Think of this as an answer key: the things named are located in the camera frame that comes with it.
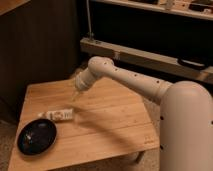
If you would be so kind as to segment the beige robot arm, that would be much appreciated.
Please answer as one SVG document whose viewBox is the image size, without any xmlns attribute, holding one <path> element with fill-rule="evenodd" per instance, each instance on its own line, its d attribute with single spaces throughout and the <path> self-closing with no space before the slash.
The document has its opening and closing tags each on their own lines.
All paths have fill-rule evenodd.
<svg viewBox="0 0 213 171">
<path fill-rule="evenodd" d="M 213 97 L 192 81 L 171 83 L 94 56 L 75 78 L 79 91 L 107 77 L 160 106 L 160 171 L 213 171 Z"/>
</svg>

